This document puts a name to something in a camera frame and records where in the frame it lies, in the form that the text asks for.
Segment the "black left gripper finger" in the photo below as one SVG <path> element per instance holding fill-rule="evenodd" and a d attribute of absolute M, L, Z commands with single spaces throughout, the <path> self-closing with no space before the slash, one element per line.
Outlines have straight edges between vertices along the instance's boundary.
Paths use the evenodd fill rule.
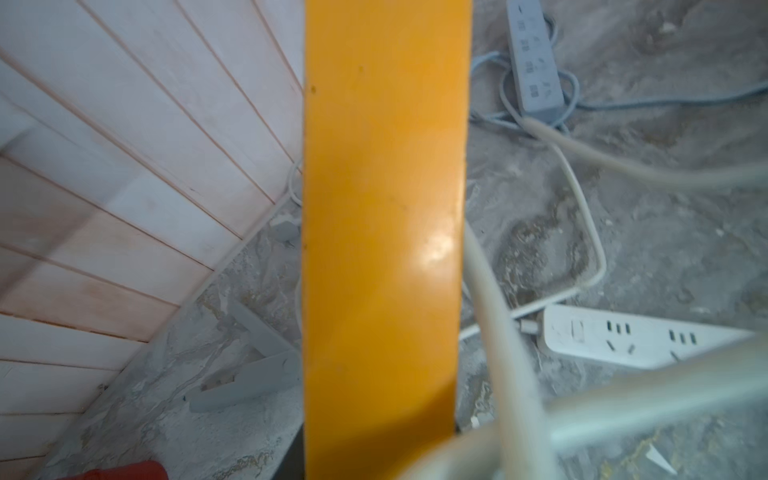
<path fill-rule="evenodd" d="M 304 480 L 305 479 L 305 442 L 304 426 L 301 426 L 294 436 L 288 450 L 274 472 L 273 480 Z"/>

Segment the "yellow power strip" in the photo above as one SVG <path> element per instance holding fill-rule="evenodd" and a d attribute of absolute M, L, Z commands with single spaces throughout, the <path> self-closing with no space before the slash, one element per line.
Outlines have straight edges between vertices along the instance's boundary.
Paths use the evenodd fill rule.
<path fill-rule="evenodd" d="M 455 431 L 468 1 L 306 5 L 310 479 L 394 479 Z"/>

